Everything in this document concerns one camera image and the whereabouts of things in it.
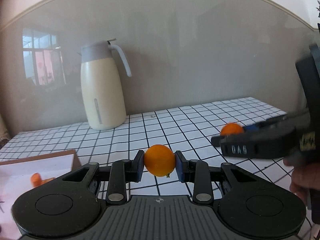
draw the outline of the jug lid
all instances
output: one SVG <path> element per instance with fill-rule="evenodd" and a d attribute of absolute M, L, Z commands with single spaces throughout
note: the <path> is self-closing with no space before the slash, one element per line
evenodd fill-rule
<path fill-rule="evenodd" d="M 81 62 L 112 57 L 108 41 L 99 41 L 81 47 Z"/>

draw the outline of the window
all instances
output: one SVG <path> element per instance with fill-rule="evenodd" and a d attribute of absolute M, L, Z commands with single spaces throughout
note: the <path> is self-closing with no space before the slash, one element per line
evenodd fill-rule
<path fill-rule="evenodd" d="M 61 86 L 66 83 L 61 47 L 55 34 L 23 29 L 22 48 L 27 79 L 41 86 Z"/>

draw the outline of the white checkered tablecloth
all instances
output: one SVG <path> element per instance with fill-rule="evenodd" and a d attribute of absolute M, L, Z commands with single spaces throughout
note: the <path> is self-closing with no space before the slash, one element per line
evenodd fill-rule
<path fill-rule="evenodd" d="M 126 121 L 107 131 L 91 129 L 87 122 L 32 132 L 21 132 L 0 149 L 0 161 L 25 158 L 67 149 L 76 149 L 82 164 L 89 161 L 101 166 L 116 160 L 133 159 L 139 149 L 146 151 L 154 144 L 163 144 L 173 152 L 180 150 L 186 159 L 205 160 L 210 166 L 231 162 L 287 190 L 291 167 L 281 159 L 261 160 L 223 157 L 218 147 L 211 146 L 212 135 L 218 135 L 229 122 L 249 125 L 284 111 L 255 98 L 239 98 L 196 106 L 183 106 L 127 116 Z M 103 182 L 99 198 L 105 198 L 108 183 Z M 212 183 L 214 197 L 221 198 L 217 183 Z M 155 177 L 144 171 L 139 183 L 127 183 L 127 194 L 192 195 L 192 183 L 180 183 L 173 171 L 170 178 Z M 301 237 L 307 237 L 307 222 Z"/>

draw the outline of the jug handle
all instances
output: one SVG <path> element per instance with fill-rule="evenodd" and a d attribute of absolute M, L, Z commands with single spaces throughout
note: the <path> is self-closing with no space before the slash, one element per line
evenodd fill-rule
<path fill-rule="evenodd" d="M 113 44 L 109 45 L 109 48 L 111 50 L 115 49 L 116 51 L 118 51 L 118 53 L 119 53 L 119 55 L 120 55 L 120 57 L 122 59 L 125 71 L 127 72 L 127 76 L 128 77 L 132 77 L 131 69 L 129 67 L 127 58 L 125 57 L 123 50 L 118 45 L 113 45 Z"/>

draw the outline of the box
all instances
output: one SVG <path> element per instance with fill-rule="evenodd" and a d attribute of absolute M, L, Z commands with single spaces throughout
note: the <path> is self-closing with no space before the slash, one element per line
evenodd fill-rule
<path fill-rule="evenodd" d="M 80 166 L 75 150 L 0 162 L 0 240 L 21 237 L 11 207 L 20 195 L 33 189 L 30 177 L 34 173 L 42 179 L 57 178 Z"/>

